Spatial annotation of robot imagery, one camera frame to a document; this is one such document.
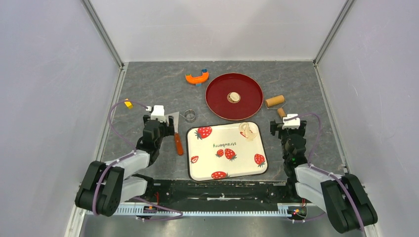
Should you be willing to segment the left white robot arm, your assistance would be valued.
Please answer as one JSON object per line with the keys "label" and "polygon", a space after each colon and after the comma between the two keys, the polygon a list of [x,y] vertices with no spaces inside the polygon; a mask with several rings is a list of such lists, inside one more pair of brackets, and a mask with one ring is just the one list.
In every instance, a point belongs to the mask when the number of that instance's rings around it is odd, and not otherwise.
{"label": "left white robot arm", "polygon": [[89,164],[75,197],[76,207],[110,217],[124,201],[134,197],[142,201],[154,198],[153,178],[137,172],[154,164],[163,139],[175,134],[177,118],[169,114],[164,121],[159,121],[145,115],[143,121],[143,135],[134,150],[108,162]]}

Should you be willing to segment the torn off dough scrap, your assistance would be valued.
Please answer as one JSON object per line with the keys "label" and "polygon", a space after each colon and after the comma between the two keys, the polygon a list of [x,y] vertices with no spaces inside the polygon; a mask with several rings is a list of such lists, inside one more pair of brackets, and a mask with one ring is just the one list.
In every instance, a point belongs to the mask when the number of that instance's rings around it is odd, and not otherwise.
{"label": "torn off dough scrap", "polygon": [[253,133],[248,122],[243,122],[239,125],[239,132],[245,137],[247,141],[253,141],[257,134]]}

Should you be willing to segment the strawberry pattern tray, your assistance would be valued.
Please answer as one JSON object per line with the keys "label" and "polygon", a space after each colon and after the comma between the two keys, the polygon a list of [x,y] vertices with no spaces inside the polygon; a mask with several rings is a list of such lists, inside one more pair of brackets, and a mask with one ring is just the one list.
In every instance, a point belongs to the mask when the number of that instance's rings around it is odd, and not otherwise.
{"label": "strawberry pattern tray", "polygon": [[257,134],[247,141],[239,132],[239,123],[194,127],[186,134],[188,173],[195,182],[206,182],[265,173],[268,160],[259,126],[252,122]]}

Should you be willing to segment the wooden dough roller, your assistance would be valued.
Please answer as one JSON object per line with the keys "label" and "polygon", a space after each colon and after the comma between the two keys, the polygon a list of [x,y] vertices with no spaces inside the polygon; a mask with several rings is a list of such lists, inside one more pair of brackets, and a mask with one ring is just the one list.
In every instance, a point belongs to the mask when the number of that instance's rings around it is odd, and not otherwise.
{"label": "wooden dough roller", "polygon": [[269,110],[276,110],[280,118],[284,118],[287,116],[283,106],[286,104],[286,99],[284,95],[278,95],[275,97],[271,97],[265,99],[265,106]]}

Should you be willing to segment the orange handled scraper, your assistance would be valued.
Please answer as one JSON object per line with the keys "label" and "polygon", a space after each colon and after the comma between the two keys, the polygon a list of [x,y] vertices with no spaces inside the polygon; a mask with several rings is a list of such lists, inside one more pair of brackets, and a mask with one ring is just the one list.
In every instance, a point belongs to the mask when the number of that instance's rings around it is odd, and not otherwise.
{"label": "orange handled scraper", "polygon": [[179,115],[180,115],[179,112],[175,112],[175,113],[171,113],[171,114],[166,115],[166,118],[168,119],[169,116],[173,117],[174,141],[175,141],[176,151],[177,151],[177,154],[179,156],[181,156],[181,155],[184,154],[184,149],[183,149],[183,146],[182,146],[182,143],[181,143],[180,135],[178,133]]}

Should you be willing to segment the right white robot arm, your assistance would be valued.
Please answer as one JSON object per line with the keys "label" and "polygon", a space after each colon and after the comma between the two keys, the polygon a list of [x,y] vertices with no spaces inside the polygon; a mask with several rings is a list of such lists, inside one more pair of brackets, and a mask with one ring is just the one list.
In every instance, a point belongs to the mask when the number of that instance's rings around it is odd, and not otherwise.
{"label": "right white robot arm", "polygon": [[289,125],[289,121],[270,122],[270,133],[281,140],[284,171],[288,177],[285,194],[291,201],[301,198],[315,204],[327,215],[339,233],[378,222],[372,205],[359,178],[353,174],[333,174],[309,163],[306,153],[306,121]]}

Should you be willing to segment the white dough piece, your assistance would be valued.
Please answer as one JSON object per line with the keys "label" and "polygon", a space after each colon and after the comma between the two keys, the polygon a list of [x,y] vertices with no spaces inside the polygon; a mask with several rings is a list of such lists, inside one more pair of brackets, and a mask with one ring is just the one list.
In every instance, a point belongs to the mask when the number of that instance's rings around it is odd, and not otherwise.
{"label": "white dough piece", "polygon": [[228,94],[227,99],[231,103],[238,103],[241,99],[241,96],[237,92],[231,92],[231,93]]}

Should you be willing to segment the small metal cup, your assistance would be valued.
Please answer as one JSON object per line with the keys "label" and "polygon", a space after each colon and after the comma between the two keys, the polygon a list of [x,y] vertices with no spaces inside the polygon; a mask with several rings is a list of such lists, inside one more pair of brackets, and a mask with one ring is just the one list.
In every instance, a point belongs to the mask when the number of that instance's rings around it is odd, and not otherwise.
{"label": "small metal cup", "polygon": [[183,113],[183,117],[186,122],[193,123],[196,120],[196,112],[192,109],[186,110]]}

